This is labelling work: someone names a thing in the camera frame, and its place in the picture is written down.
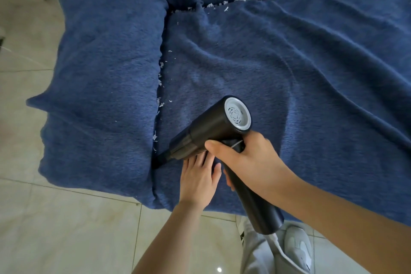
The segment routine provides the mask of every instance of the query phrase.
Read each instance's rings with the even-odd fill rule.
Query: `handheld vacuum cleaner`
[[[169,149],[153,158],[152,168],[157,169],[171,159],[187,159],[205,151],[207,140],[220,141],[241,153],[245,149],[242,135],[251,130],[251,125],[251,115],[245,104],[227,95],[175,136]],[[284,222],[280,209],[250,190],[227,165],[223,163],[223,166],[254,229],[264,235],[279,230]]]

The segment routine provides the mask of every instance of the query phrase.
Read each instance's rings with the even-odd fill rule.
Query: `gray sweatpants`
[[[295,262],[282,251],[275,234],[245,233],[240,274],[308,274]]]

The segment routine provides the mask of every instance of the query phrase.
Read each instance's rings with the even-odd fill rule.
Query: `left hand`
[[[221,177],[221,164],[214,167],[215,156],[206,152],[184,160],[180,179],[180,203],[190,203],[197,208],[204,208],[211,202]]]

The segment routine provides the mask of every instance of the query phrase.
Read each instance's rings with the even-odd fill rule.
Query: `hand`
[[[185,160],[180,179],[180,203],[190,203],[202,211],[211,202],[221,177],[221,164],[214,167],[215,156],[206,152]]]
[[[280,191],[299,178],[283,163],[271,142],[261,133],[250,131],[244,136],[245,150],[237,153],[232,148],[213,140],[205,142],[207,150],[229,166],[234,173],[264,198],[267,192]],[[227,184],[234,190],[224,171]]]

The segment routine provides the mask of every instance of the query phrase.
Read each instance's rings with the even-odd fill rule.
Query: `sneaker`
[[[312,248],[310,238],[303,229],[290,226],[284,238],[284,253],[297,266],[310,273]]]
[[[240,235],[241,244],[244,246],[244,235],[247,230],[251,228],[253,230],[253,226],[251,225],[250,220],[245,216],[235,215],[235,223],[237,225],[237,230]]]

